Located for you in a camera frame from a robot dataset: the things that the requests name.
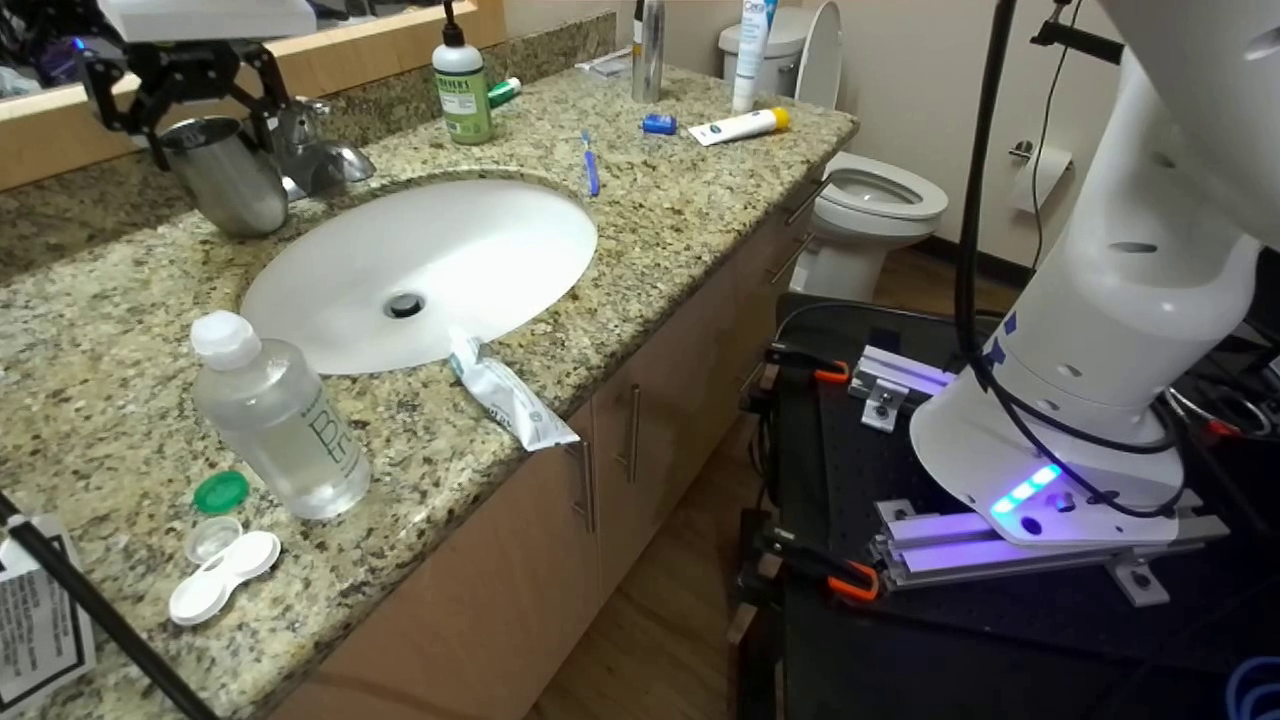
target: white sink basin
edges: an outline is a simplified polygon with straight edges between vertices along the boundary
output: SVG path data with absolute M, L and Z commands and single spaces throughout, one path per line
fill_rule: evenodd
M 598 225 L 522 180 L 439 180 L 362 202 L 289 245 L 249 289 L 260 337 L 325 374 L 418 368 L 450 340 L 497 340 L 553 307 L 591 265 Z

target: water bottle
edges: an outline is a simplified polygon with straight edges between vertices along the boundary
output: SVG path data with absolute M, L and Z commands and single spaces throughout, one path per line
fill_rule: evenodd
M 208 311 L 191 323 L 191 350 L 204 358 L 196 406 L 294 517 L 334 518 L 364 499 L 367 455 L 300 347 Z

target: wooden cabinet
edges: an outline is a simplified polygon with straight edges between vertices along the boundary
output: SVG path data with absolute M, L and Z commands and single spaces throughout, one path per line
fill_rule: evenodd
M 800 251 L 777 213 L 276 716 L 523 716 L 742 410 Z

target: backsplash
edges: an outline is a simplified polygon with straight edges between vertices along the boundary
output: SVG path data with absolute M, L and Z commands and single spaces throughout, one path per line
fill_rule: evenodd
M 609 11 L 544 37 L 497 45 L 484 54 L 491 74 L 522 74 L 532 85 L 609 51 L 614 45 L 615 14 Z M 329 95 L 329 103 L 329 135 L 345 143 L 374 143 L 439 115 L 426 68 Z M 148 150 L 8 189 L 0 193 L 0 282 L 191 206 L 182 180 L 162 170 Z

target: black platform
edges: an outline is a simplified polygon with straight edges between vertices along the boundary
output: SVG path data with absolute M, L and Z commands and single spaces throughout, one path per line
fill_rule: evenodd
M 961 363 L 951 323 L 934 317 L 783 296 L 782 318 L 790 344 L 846 358 L 873 340 Z M 909 495 L 916 507 L 961 512 L 924 474 L 905 429 L 873 432 L 858 395 L 783 372 L 771 402 L 782 525 L 868 561 L 878 499 Z M 1192 474 L 1200 495 L 1224 495 L 1211 466 L 1192 464 Z M 1158 561 L 1173 592 L 1164 608 L 1133 608 L 1106 566 L 891 592 L 878 608 L 790 582 L 777 624 L 782 707 L 790 720 L 1224 716 L 1224 676 L 1245 655 L 1280 647 L 1280 553 L 1254 525 L 1203 553 Z M 745 700 L 742 716 L 771 716 L 769 693 Z

